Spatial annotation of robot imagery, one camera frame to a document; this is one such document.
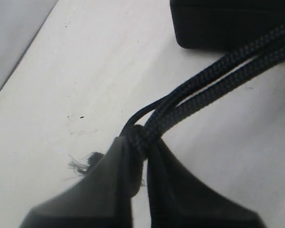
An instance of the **white table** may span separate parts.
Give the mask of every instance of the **white table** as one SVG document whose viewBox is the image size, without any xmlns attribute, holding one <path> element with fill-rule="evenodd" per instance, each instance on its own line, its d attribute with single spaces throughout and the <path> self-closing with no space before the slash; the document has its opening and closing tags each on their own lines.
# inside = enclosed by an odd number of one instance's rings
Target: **white table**
<svg viewBox="0 0 285 228">
<path fill-rule="evenodd" d="M 219 56 L 176 44 L 168 0 L 59 1 L 0 92 L 0 228 L 79 180 L 69 155 L 106 152 L 135 111 Z M 164 140 L 210 187 L 285 228 L 285 64 Z M 146 192 L 137 228 L 150 227 Z"/>
</svg>

